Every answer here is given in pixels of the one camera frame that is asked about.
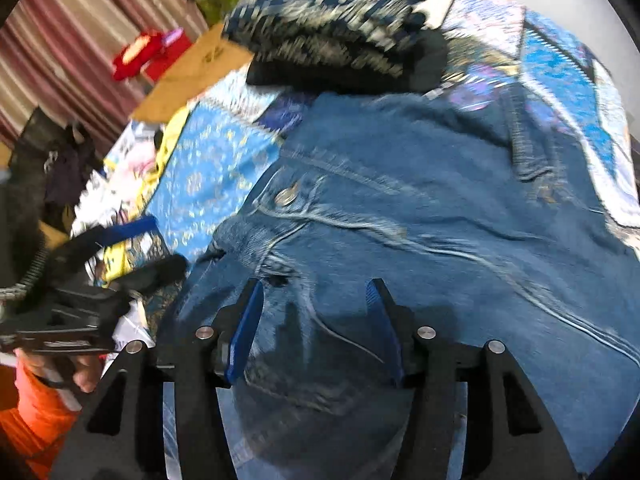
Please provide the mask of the left hand orange sleeve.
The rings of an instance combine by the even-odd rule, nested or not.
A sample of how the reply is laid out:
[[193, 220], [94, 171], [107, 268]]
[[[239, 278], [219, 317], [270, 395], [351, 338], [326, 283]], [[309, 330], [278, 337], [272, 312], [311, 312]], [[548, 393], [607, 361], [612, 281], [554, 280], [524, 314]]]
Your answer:
[[49, 382], [73, 382], [83, 393], [92, 393], [102, 376], [103, 362], [93, 354], [52, 358], [23, 349], [16, 349], [14, 354], [33, 375]]

